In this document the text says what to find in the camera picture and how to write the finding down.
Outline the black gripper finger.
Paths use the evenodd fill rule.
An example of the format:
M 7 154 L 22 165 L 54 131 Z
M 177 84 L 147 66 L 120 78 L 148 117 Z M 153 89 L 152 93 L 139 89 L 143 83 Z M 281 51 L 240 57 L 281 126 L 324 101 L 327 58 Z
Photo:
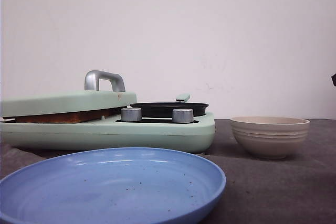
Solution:
M 333 82 L 333 85 L 336 86 L 336 74 L 334 74 L 332 77 L 332 82 Z

